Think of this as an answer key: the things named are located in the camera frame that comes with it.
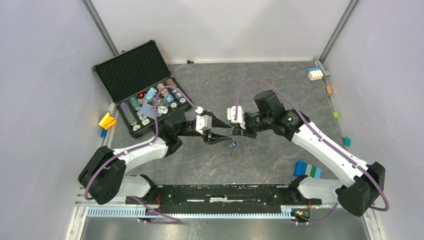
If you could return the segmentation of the orange small block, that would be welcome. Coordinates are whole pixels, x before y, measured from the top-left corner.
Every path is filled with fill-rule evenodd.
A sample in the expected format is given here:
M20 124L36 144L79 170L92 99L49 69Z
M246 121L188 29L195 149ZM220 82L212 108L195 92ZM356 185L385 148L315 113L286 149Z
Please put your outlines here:
M330 97L333 95L333 89L331 86L326 86L327 95Z

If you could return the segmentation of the yellow orange toy block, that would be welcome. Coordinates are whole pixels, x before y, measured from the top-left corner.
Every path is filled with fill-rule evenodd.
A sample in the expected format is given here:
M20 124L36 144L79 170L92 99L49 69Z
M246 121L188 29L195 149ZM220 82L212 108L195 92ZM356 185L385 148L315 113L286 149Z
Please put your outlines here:
M117 123L117 120L109 113L106 112L103 117L99 120L98 125L104 129L108 130Z

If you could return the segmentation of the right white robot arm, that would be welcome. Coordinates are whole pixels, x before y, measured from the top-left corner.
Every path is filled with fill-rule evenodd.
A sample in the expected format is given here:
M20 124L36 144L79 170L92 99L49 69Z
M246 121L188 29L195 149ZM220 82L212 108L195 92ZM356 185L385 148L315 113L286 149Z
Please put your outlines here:
M382 197L386 169L379 163L354 156L328 138L309 118L294 108L285 109L276 93L265 90L254 96L258 108L245 112L241 106L227 109L233 135L256 138L258 132L272 130L276 135L303 148L331 170L336 180L316 179L310 173L298 176L290 186L289 199L302 204L307 199L338 203L348 213L361 217Z

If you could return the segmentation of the teal small block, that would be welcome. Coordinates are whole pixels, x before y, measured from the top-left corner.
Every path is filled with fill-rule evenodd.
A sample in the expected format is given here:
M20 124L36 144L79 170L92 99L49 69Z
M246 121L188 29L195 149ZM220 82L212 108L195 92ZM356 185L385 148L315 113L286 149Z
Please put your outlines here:
M342 142L345 147L351 146L351 139L349 137L346 137L346 136L342 137Z

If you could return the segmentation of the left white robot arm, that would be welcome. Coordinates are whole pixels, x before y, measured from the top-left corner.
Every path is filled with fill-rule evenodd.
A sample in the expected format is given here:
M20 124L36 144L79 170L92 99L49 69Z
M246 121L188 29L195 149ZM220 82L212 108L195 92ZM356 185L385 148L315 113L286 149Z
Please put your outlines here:
M104 205L116 198L134 196L145 204L153 203L157 190L147 177L128 175L128 172L175 153L183 144L181 136L201 137L209 145L231 139L227 135L213 133L213 128L230 128L230 124L210 111L202 111L193 120L187 120L183 112L175 112L165 118L156 135L149 140L118 149L99 147L78 177L85 189L85 200Z

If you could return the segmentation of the black poker chip case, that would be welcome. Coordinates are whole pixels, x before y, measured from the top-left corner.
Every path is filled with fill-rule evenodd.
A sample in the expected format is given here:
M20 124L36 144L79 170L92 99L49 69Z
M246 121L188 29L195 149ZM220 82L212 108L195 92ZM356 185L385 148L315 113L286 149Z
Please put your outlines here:
M96 64L93 70L117 104L133 138L155 129L153 112L142 109L154 105L159 90L163 86L180 87L154 40Z

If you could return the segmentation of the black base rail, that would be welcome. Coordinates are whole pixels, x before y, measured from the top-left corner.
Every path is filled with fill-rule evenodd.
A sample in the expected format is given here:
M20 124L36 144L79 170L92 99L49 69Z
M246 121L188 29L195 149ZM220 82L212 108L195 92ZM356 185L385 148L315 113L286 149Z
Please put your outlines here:
M277 214L281 206L322 204L287 184L155 185L141 200L163 214Z

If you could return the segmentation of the blue green brick stack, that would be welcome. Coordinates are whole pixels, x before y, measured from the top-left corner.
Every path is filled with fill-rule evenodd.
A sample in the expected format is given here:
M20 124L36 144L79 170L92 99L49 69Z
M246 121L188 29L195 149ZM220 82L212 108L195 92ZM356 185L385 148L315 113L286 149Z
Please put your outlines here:
M322 169L314 165L308 164L301 160L297 161L294 167L293 176L299 177L302 175L307 175L309 177L320 179L322 174Z

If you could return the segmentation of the small blue block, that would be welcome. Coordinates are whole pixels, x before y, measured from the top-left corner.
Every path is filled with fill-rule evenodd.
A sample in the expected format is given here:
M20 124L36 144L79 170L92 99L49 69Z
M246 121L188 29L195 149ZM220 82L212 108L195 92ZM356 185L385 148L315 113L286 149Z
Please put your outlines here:
M107 129L102 129L101 130L101 133L100 133L100 137L102 139L105 139L107 137L107 134L108 134L108 130Z

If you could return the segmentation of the blue white toy brick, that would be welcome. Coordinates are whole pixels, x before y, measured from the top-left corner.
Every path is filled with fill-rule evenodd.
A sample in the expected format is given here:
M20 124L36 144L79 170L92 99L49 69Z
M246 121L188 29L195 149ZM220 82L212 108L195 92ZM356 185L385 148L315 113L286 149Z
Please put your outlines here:
M324 73L319 67L309 68L307 70L307 76L310 81L321 80L324 77Z

